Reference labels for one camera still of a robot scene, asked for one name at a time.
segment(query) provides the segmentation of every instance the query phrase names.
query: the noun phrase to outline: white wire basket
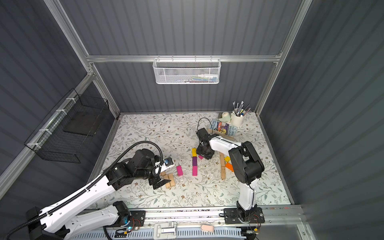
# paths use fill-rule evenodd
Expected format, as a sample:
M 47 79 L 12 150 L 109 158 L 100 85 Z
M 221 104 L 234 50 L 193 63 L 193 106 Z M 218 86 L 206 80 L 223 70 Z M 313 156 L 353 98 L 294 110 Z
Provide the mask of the white wire basket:
M 221 62 L 153 60 L 153 71 L 158 84 L 217 84 Z

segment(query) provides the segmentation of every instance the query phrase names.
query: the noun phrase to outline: tape roll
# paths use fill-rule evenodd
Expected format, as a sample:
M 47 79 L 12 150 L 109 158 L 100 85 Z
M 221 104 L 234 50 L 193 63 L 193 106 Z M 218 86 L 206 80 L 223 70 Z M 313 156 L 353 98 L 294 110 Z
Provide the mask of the tape roll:
M 231 120 L 231 115 L 229 114 L 229 112 L 223 112 L 219 120 L 222 122 L 229 122 Z

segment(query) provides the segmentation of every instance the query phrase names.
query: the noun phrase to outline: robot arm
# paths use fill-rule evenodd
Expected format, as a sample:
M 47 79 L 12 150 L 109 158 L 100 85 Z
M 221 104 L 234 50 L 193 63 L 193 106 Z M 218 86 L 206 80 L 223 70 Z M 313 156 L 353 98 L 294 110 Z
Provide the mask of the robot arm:
M 28 225 L 31 240 L 69 239 L 89 230 L 112 224 L 133 230 L 130 212 L 124 202 L 115 202 L 107 208 L 76 216 L 98 199 L 113 193 L 134 179 L 148 179 L 153 189 L 170 182 L 160 180 L 159 171 L 164 171 L 175 164 L 172 158 L 160 161 L 160 157 L 148 149 L 137 150 L 132 158 L 116 163 L 105 174 L 100 174 L 96 183 L 91 182 L 68 197 L 43 209 L 33 208 L 27 212 L 28 219 L 40 218 Z
M 210 135 L 205 128 L 199 129 L 196 134 L 200 142 L 197 154 L 210 159 L 215 151 L 219 151 L 231 158 L 235 176 L 241 182 L 237 212 L 239 219 L 245 222 L 256 205 L 255 187 L 264 171 L 264 164 L 248 141 L 233 142 L 218 134 Z

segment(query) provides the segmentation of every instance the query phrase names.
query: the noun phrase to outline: red wire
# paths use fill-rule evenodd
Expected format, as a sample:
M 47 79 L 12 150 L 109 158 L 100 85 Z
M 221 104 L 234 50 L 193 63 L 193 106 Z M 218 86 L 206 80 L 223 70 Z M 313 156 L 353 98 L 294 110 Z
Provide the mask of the red wire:
M 135 220 L 137 220 L 137 221 L 139 222 L 139 226 L 141 226 L 141 223 L 140 223 L 140 221 L 139 221 L 138 219 L 134 219 L 134 221 L 135 221 Z
M 261 225 L 261 223 L 259 223 L 257 220 L 256 220 L 256 218 L 253 218 L 255 221 L 256 221 L 256 223 L 257 223 L 257 225 L 259 226 L 259 228 L 262 226 Z
M 133 227 L 132 227 L 132 231 L 135 229 L 135 219 L 134 218 L 132 218 L 133 219 Z

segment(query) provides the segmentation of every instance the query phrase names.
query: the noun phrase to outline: floral tablecloth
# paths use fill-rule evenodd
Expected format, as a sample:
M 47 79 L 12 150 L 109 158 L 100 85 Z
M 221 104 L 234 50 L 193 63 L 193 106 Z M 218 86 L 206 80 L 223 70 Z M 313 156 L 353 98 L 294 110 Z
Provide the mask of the floral tablecloth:
M 148 180 L 134 180 L 131 185 L 103 197 L 90 206 L 90 209 L 103 208 L 115 201 L 122 200 L 128 208 L 156 207 L 208 207 L 234 206 L 238 200 L 239 181 L 234 173 L 226 169 L 226 179 L 221 180 L 220 157 L 216 152 L 212 159 L 198 160 L 198 175 L 192 176 L 192 148 L 198 146 L 196 136 L 197 122 L 200 118 L 217 118 L 217 113 L 204 114 L 127 114 L 122 116 L 119 129 L 112 142 L 103 165 L 107 168 L 127 147 L 135 142 L 149 140 L 163 151 L 164 158 L 172 157 L 176 165 L 181 165 L 183 175 L 177 176 L 176 167 L 168 169 L 173 173 L 176 186 L 165 186 L 153 190 Z M 200 121 L 200 127 L 208 127 L 206 119 Z M 250 141 L 264 163 L 265 170 L 257 190 L 258 205 L 290 204 L 282 185 L 280 175 L 273 162 L 254 113 L 247 114 L 243 126 L 235 134 L 238 142 Z M 137 149 L 148 148 L 155 154 L 152 145 L 142 144 L 125 155 L 132 157 Z

